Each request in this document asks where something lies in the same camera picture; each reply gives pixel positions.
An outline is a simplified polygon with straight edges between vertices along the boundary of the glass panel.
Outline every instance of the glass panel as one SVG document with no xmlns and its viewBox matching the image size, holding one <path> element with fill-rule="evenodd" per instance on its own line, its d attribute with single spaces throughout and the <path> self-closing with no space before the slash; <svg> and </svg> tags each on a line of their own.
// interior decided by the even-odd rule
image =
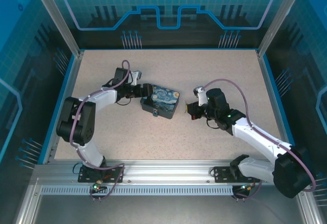
<svg viewBox="0 0 327 224">
<path fill-rule="evenodd" d="M 81 48 L 257 48 L 282 0 L 55 0 Z"/>
<path fill-rule="evenodd" d="M 41 0 L 0 12 L 0 216 L 14 223 L 72 54 Z"/>
<path fill-rule="evenodd" d="M 294 142 L 309 149 L 318 180 L 327 176 L 326 9 L 327 0 L 296 0 L 266 53 Z M 326 180 L 318 182 L 327 216 Z"/>
</svg>

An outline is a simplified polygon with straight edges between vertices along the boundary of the ventilation slot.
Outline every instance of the ventilation slot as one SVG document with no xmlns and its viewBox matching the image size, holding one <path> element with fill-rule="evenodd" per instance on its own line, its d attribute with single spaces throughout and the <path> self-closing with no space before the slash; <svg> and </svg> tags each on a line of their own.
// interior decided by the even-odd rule
<svg viewBox="0 0 327 224">
<path fill-rule="evenodd" d="M 91 186 L 42 186 L 42 195 L 89 195 Z M 111 189 L 93 194 L 104 195 Z M 232 195 L 232 186 L 116 186 L 112 195 Z"/>
</svg>

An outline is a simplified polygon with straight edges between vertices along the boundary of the blue wall panel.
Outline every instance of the blue wall panel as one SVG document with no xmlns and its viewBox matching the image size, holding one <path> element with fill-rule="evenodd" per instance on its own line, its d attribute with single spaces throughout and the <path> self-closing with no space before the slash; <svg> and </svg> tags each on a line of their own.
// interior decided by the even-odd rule
<svg viewBox="0 0 327 224">
<path fill-rule="evenodd" d="M 327 0 L 296 0 L 267 50 L 295 144 L 327 173 Z"/>
<path fill-rule="evenodd" d="M 282 2 L 55 1 L 81 48 L 113 49 L 257 48 Z"/>
<path fill-rule="evenodd" d="M 41 0 L 0 0 L 1 223 L 14 223 L 71 53 Z"/>
</svg>

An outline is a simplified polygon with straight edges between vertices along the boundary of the small box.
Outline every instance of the small box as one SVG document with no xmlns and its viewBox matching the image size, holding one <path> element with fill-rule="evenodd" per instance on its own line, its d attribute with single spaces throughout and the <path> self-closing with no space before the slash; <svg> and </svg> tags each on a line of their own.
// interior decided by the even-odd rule
<svg viewBox="0 0 327 224">
<path fill-rule="evenodd" d="M 153 94 L 150 97 L 141 98 L 142 109 L 155 117 L 172 119 L 178 104 L 179 92 L 154 84 L 152 86 Z"/>
</svg>

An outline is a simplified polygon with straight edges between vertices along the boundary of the enclosure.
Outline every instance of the enclosure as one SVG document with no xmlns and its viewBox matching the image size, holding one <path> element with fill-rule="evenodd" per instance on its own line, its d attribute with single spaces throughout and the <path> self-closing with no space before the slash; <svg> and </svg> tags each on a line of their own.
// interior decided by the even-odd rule
<svg viewBox="0 0 327 224">
<path fill-rule="evenodd" d="M 325 223 L 327 0 L 1 0 L 0 9 L 1 223 Z M 126 168 L 112 196 L 93 203 L 56 126 L 66 97 L 101 88 L 124 59 L 179 104 L 171 120 L 139 99 L 97 114 L 99 151 Z M 215 183 L 213 167 L 265 158 L 186 113 L 193 89 L 217 78 L 241 87 L 255 124 L 308 149 L 314 192 L 288 199 L 264 183 L 242 204 L 231 197 L 242 183 Z M 244 112 L 236 88 L 214 85 Z"/>
</svg>

